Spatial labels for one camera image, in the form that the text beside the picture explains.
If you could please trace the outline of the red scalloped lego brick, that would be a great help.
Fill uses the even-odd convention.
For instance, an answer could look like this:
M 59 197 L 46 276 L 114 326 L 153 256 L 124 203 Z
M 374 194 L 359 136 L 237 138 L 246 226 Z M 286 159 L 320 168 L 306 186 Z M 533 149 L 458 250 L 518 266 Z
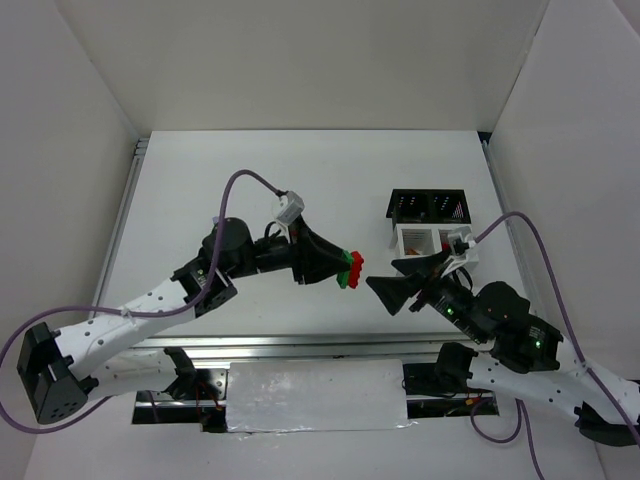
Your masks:
M 352 251 L 350 255 L 352 257 L 352 262 L 347 284 L 351 289 L 356 289 L 360 281 L 364 258 L 358 251 Z

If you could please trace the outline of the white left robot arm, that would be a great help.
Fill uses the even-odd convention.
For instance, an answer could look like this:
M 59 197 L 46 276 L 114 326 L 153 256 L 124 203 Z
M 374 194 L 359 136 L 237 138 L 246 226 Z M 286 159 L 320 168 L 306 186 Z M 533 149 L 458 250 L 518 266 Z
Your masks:
M 51 329 L 26 330 L 17 372 L 40 425 L 75 415 L 88 401 L 130 391 L 156 391 L 174 399 L 195 392 L 203 377 L 181 347 L 142 352 L 135 345 L 221 307 L 237 293 L 237 278 L 289 269 L 311 285 L 331 277 L 356 287 L 363 257 L 325 240 L 297 218 L 283 232 L 253 239 L 246 223 L 217 223 L 197 255 L 158 287 L 115 314 Z

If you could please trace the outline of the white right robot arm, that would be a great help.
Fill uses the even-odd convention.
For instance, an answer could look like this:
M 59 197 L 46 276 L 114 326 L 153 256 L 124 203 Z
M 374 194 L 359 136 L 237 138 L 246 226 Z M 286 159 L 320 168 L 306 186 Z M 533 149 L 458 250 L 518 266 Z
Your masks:
M 447 342 L 430 367 L 429 382 L 446 393 L 490 390 L 560 412 L 581 435 L 607 446 L 637 444 L 639 384 L 578 356 L 557 328 L 533 315 L 530 303 L 502 281 L 479 292 L 454 280 L 451 259 L 441 252 L 396 259 L 396 277 L 369 276 L 367 285 L 386 310 L 433 309 L 482 353 Z

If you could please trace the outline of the green lego plate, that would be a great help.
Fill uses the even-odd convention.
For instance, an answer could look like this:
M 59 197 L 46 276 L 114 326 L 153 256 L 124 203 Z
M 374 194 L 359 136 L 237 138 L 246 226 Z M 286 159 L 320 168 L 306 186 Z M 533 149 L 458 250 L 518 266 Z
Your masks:
M 341 260 L 346 264 L 346 267 L 336 275 L 336 281 L 341 289 L 346 289 L 348 287 L 353 257 L 350 252 L 343 250 Z

